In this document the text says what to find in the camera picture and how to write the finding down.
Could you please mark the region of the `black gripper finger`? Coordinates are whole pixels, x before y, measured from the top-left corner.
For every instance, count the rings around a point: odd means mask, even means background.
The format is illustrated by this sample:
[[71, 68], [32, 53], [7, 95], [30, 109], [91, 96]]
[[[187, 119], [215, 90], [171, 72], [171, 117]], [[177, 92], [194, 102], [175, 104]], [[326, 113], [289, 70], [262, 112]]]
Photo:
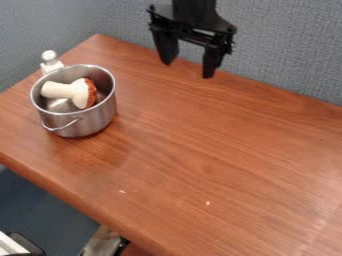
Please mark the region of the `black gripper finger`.
[[179, 54], [179, 37], [174, 31], [151, 30], [162, 62], [170, 65]]
[[209, 79], [214, 77], [215, 70], [222, 64], [225, 57], [223, 48], [207, 47], [203, 55], [203, 78]]

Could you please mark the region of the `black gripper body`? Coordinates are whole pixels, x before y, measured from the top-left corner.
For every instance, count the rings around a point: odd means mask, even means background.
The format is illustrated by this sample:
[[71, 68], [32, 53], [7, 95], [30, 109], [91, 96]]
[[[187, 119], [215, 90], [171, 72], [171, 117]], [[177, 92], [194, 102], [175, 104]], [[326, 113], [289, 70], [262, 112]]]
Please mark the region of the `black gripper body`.
[[217, 0], [170, 0], [151, 4], [150, 30], [174, 31], [179, 40], [233, 53], [237, 26], [217, 12]]

